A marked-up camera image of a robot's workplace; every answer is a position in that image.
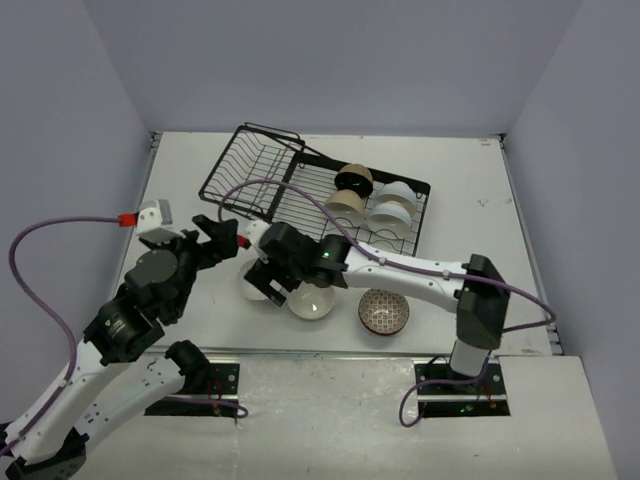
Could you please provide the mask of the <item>tan bowl with leaf motif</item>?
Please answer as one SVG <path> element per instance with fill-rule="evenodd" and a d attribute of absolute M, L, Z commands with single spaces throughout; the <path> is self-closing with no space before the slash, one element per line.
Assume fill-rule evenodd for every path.
<path fill-rule="evenodd" d="M 302 284 L 287 299 L 291 312 L 306 321 L 319 320 L 333 309 L 335 291 L 333 288 L 319 288 L 312 284 Z"/>

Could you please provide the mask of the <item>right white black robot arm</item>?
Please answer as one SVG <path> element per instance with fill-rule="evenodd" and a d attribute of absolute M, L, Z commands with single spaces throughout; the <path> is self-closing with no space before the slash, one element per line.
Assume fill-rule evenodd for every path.
<path fill-rule="evenodd" d="M 343 235 L 316 241 L 283 222 L 253 220 L 239 234 L 241 246 L 258 255 L 245 280 L 277 305 L 306 283 L 388 291 L 454 314 L 456 340 L 446 380 L 456 392 L 467 393 L 481 382 L 488 356 L 500 346 L 510 293 L 484 256 L 437 262 L 386 252 Z"/>

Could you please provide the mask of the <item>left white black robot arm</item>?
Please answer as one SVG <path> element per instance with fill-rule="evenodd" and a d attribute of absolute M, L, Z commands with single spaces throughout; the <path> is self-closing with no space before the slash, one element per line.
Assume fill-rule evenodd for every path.
<path fill-rule="evenodd" d="M 124 276 L 115 297 L 71 340 L 67 366 L 20 417 L 2 427 L 1 453 L 12 457 L 10 479 L 69 479 L 91 448 L 132 416 L 181 391 L 195 393 L 208 379 L 209 362 L 188 340 L 172 344 L 146 374 L 113 399 L 98 396 L 183 316 L 200 271 L 235 257 L 235 220 L 193 218 L 195 229 L 153 228 L 141 216 L 123 216 L 147 247 Z"/>

